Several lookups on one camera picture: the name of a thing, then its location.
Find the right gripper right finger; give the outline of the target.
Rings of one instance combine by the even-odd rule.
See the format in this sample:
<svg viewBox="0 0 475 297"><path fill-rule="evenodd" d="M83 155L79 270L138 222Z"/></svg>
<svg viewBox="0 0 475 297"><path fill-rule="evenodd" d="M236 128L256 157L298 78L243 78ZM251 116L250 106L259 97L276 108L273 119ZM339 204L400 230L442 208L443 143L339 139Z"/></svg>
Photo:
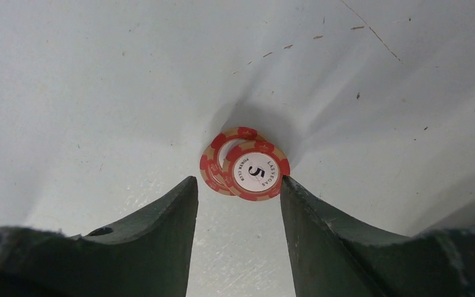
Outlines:
<svg viewBox="0 0 475 297"><path fill-rule="evenodd" d="M475 226L398 235L290 176L280 202L297 296L475 296Z"/></svg>

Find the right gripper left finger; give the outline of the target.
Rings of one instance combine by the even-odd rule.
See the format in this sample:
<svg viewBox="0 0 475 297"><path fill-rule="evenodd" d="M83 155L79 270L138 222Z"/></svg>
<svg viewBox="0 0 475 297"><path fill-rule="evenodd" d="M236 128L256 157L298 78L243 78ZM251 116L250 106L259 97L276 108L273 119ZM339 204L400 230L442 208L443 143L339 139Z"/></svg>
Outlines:
<svg viewBox="0 0 475 297"><path fill-rule="evenodd" d="M190 176L85 236L0 227L0 296L185 296L198 204Z"/></svg>

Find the red poker chip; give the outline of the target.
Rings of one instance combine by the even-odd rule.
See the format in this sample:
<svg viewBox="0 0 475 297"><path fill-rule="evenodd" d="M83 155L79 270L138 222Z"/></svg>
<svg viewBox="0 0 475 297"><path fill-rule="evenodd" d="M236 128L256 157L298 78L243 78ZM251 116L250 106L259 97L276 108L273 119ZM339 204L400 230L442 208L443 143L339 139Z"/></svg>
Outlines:
<svg viewBox="0 0 475 297"><path fill-rule="evenodd" d="M282 179L290 172L289 160L278 147L267 141L249 140L227 153L221 176L234 195L265 201L280 194Z"/></svg>
<svg viewBox="0 0 475 297"><path fill-rule="evenodd" d="M200 174L205 184L215 192L234 196L226 187L225 181L217 173L221 173L224 159L228 152L238 144L249 140L266 141L267 138L257 130L249 127L233 127L220 132L201 154Z"/></svg>

